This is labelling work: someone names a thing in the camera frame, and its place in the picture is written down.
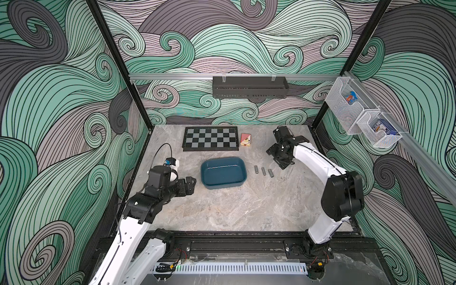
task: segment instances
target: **blue bowl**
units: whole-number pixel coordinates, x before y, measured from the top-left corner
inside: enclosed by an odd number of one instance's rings
[[[239,157],[211,159],[201,165],[201,182],[207,189],[241,186],[246,179],[245,164]]]

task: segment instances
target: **checkered board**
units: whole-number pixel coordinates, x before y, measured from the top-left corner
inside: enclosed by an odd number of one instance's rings
[[[238,128],[229,127],[186,127],[184,151],[239,150]]]

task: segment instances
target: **gray marble surface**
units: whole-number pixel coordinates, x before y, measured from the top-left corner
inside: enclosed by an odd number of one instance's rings
[[[241,133],[252,135],[251,146],[239,151],[182,151],[185,125],[158,125],[135,178],[130,197],[147,182],[152,157],[163,143],[172,146],[173,157],[180,161],[179,177],[196,178],[195,193],[176,197],[156,216],[152,228],[180,231],[303,231],[309,228],[323,211],[320,204],[324,186],[302,162],[281,170],[266,150],[275,143],[275,126],[240,125]],[[306,125],[288,126],[294,135],[303,135],[314,144]],[[154,165],[170,156],[169,147],[162,147]],[[247,180],[240,187],[208,190],[201,183],[201,164],[219,157],[240,157],[247,168]],[[254,165],[259,168],[255,173]],[[274,177],[268,173],[270,168]],[[351,231],[345,224],[340,230]]]

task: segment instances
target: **wave pattern wallpaper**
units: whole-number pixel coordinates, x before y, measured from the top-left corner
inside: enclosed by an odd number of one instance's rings
[[[81,284],[147,134],[85,0],[0,1],[0,120],[1,283]]]
[[[130,73],[338,74],[376,0],[99,0]],[[403,0],[405,5],[413,0]],[[214,99],[210,81],[138,80],[154,124],[310,124],[332,82]]]
[[[353,71],[456,180],[455,50],[456,2],[425,0],[389,9]],[[330,111],[317,134],[329,158],[362,174],[366,207],[356,218],[397,283],[454,284],[456,208],[407,151],[348,136]]]

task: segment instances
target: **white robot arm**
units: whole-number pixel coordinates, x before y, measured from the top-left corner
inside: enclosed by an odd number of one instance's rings
[[[154,166],[148,171],[149,180],[144,193],[137,193],[127,202],[119,231],[114,238],[99,269],[90,280],[90,285],[138,285],[151,273],[156,262],[171,252],[174,247],[173,233],[157,229],[144,250],[131,262],[144,234],[156,214],[173,197],[183,197],[194,192],[196,179],[179,179],[179,161],[170,157],[164,165]]]
[[[278,127],[273,133],[277,143],[266,152],[274,157],[274,161],[285,169],[296,158],[325,185],[321,198],[324,213],[306,231],[301,245],[308,257],[321,255],[340,225],[363,208],[361,177],[327,159],[303,136],[292,136],[287,127]],[[165,165],[155,166],[149,171],[144,193],[137,193],[128,200],[119,232],[90,285],[138,285],[152,273],[156,262],[173,250],[172,233],[157,229],[146,248],[134,262],[130,262],[163,204],[173,197],[193,194],[196,180],[192,177],[187,177],[187,181],[178,179],[178,166],[179,161],[167,158]]]
[[[329,177],[342,175],[347,172],[344,168],[338,166],[322,155],[310,142],[303,142],[295,146],[293,156],[307,165],[307,167],[318,176],[324,185],[326,185]],[[309,228],[309,235],[314,243],[325,243],[331,239],[331,236],[342,225],[342,223],[348,223],[349,219],[349,216],[345,216],[339,221],[335,221],[323,212],[318,216],[316,222]]]
[[[350,216],[363,208],[361,176],[355,171],[347,172],[321,154],[303,136],[291,135],[285,126],[277,127],[273,133],[277,143],[266,153],[272,155],[282,169],[294,164],[294,158],[302,161],[325,185],[321,197],[323,213],[307,230],[306,254],[316,255],[316,250],[321,249],[318,245],[328,243],[342,223],[348,222]]]

